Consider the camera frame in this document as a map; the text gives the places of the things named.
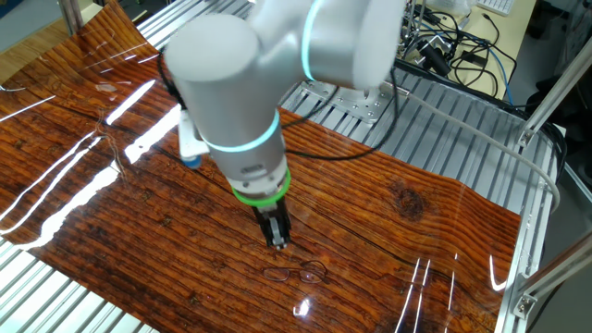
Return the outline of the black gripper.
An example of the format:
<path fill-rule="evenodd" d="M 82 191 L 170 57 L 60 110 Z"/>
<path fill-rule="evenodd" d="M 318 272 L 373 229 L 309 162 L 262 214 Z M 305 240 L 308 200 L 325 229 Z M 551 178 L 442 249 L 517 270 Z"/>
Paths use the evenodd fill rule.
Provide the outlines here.
<path fill-rule="evenodd" d="M 282 250 L 290 244 L 290 215 L 284 199 L 266 207 L 254 207 L 253 212 L 267 247 Z"/>

